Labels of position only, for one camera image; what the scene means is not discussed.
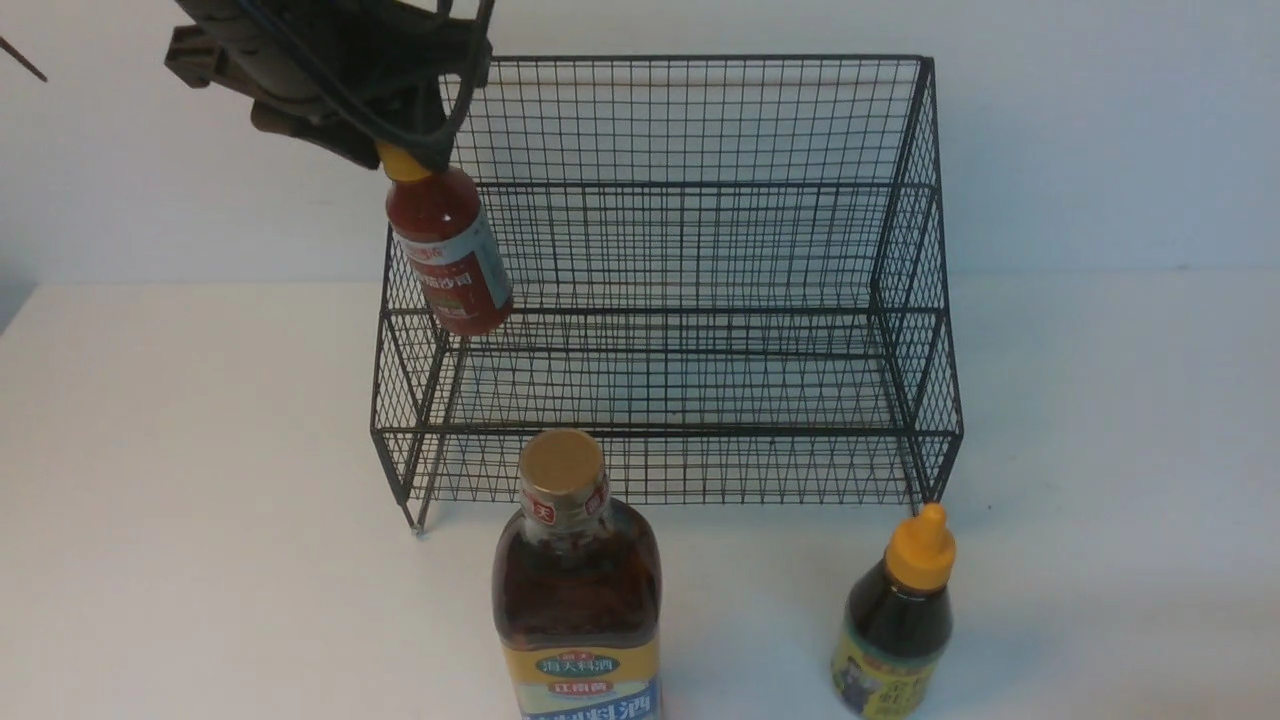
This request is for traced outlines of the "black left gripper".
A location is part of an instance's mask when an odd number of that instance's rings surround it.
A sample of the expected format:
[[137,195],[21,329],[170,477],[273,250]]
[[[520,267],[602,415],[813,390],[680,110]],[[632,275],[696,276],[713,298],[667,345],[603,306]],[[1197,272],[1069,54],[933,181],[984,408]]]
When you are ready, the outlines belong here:
[[494,3],[471,18],[449,1],[183,1],[165,67],[187,86],[252,101],[264,133],[375,169],[393,143],[429,170],[454,140],[492,60]]

